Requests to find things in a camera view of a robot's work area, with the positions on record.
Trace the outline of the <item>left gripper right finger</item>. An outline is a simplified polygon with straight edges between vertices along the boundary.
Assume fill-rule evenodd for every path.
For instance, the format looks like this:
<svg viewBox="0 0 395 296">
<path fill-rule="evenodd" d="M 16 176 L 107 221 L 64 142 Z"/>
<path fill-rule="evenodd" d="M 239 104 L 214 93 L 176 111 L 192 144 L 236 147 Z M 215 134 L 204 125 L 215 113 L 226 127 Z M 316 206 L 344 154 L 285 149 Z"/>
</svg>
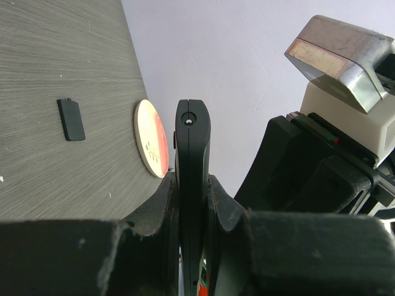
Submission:
<svg viewBox="0 0 395 296">
<path fill-rule="evenodd" d="M 209 295 L 393 295 L 394 237 L 378 219 L 253 212 L 209 178 Z"/>
</svg>

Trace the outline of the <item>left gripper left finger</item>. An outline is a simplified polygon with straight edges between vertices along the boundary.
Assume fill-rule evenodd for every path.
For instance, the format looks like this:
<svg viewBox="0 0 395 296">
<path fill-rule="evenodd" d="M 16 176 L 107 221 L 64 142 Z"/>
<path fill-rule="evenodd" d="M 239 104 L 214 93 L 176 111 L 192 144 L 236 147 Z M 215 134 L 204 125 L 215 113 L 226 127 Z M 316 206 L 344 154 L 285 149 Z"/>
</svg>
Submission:
<svg viewBox="0 0 395 296">
<path fill-rule="evenodd" d="M 1 223 L 2 295 L 176 295 L 175 175 L 122 220 Z"/>
</svg>

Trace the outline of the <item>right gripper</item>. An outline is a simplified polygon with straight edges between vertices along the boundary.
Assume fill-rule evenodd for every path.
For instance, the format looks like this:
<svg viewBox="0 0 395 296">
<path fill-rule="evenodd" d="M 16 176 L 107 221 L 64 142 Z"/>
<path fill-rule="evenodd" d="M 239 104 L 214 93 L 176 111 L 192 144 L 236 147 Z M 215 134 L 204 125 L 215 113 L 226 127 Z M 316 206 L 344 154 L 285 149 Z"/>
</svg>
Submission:
<svg viewBox="0 0 395 296">
<path fill-rule="evenodd" d="M 394 156 L 380 163 L 316 113 L 275 117 L 235 199 L 257 211 L 374 215 L 394 207 Z"/>
</svg>

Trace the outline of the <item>red orange battery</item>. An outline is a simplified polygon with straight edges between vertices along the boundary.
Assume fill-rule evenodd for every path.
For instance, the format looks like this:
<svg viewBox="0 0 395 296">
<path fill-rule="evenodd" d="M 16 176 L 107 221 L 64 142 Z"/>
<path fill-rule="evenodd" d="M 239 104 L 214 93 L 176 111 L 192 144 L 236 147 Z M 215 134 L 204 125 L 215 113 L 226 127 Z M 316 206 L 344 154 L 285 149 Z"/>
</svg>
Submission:
<svg viewBox="0 0 395 296">
<path fill-rule="evenodd" d="M 208 296 L 208 286 L 202 278 L 199 280 L 198 296 Z"/>
</svg>

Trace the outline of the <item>black remote control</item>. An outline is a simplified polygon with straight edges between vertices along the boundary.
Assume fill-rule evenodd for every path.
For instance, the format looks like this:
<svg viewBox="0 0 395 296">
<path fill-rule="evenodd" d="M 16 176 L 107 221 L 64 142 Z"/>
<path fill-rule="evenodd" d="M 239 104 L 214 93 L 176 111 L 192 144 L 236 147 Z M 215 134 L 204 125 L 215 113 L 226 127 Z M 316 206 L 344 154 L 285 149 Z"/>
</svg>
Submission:
<svg viewBox="0 0 395 296">
<path fill-rule="evenodd" d="M 175 119 L 175 173 L 185 295 L 199 294 L 209 181 L 210 115 L 197 99 L 180 100 Z"/>
</svg>

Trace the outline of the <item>black battery cover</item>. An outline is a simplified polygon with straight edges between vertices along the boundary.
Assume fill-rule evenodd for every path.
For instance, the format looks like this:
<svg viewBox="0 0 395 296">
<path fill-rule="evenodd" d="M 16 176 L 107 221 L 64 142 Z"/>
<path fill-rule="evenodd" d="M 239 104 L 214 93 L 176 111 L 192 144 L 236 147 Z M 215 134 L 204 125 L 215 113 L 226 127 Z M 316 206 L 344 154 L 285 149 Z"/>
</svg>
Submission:
<svg viewBox="0 0 395 296">
<path fill-rule="evenodd" d="M 70 98 L 58 99 L 60 119 L 67 141 L 84 141 L 86 139 L 78 102 Z"/>
</svg>

